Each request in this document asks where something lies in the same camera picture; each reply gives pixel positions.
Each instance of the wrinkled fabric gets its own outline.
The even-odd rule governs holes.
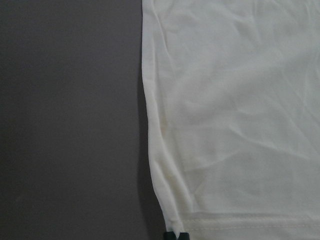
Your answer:
[[[320,1],[143,0],[152,184],[191,240],[320,239]]]

